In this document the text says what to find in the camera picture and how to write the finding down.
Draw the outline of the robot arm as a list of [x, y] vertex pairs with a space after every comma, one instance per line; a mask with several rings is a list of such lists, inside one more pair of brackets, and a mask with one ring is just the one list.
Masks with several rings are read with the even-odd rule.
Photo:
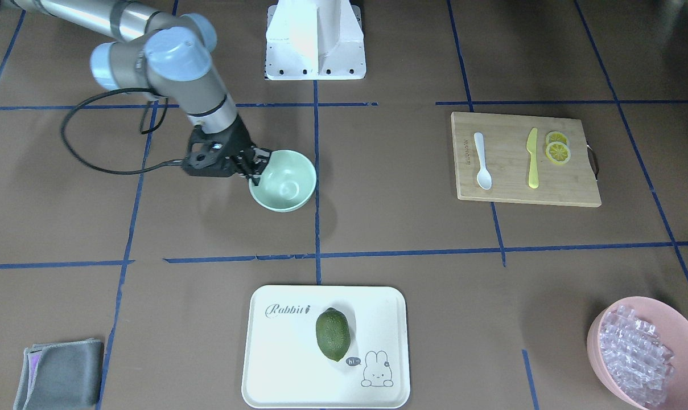
[[84, 166], [99, 170], [71, 147], [66, 135], [71, 117], [105, 97], [141, 93], [149, 102], [175, 100], [193, 125], [184, 158], [159, 167], [180, 166], [196, 177], [238, 174], [253, 186], [260, 184], [273, 154], [251, 140], [213, 64], [217, 36], [202, 15], [174, 16], [131, 1], [0, 1], [0, 10], [11, 8], [60, 18], [113, 38], [90, 57], [92, 75], [104, 92], [74, 106], [60, 127], [63, 145]]

